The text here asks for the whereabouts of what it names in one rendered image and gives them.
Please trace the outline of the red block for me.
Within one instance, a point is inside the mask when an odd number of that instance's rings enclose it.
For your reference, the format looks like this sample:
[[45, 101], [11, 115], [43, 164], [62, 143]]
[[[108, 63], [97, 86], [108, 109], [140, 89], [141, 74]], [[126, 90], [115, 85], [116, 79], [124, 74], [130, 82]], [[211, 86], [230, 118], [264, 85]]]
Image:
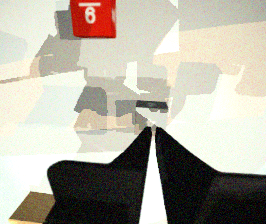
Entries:
[[116, 38], [116, 0], [70, 0], [73, 35]]

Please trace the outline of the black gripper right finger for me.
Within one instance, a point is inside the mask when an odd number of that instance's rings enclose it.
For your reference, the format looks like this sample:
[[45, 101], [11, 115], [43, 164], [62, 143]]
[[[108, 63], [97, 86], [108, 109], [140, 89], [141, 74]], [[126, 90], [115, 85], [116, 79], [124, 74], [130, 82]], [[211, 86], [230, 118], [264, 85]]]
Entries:
[[218, 171], [161, 127], [155, 152], [167, 224], [205, 224], [219, 199], [266, 200], [266, 174]]

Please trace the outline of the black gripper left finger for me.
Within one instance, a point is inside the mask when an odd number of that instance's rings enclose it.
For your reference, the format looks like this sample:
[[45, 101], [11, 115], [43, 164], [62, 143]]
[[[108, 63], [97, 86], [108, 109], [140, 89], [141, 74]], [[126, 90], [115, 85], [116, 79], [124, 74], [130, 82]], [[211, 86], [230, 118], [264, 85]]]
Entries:
[[127, 224], [140, 224], [151, 140], [151, 127], [146, 126], [126, 150], [107, 163], [53, 162], [46, 177], [55, 201], [63, 196], [123, 203], [128, 206]]

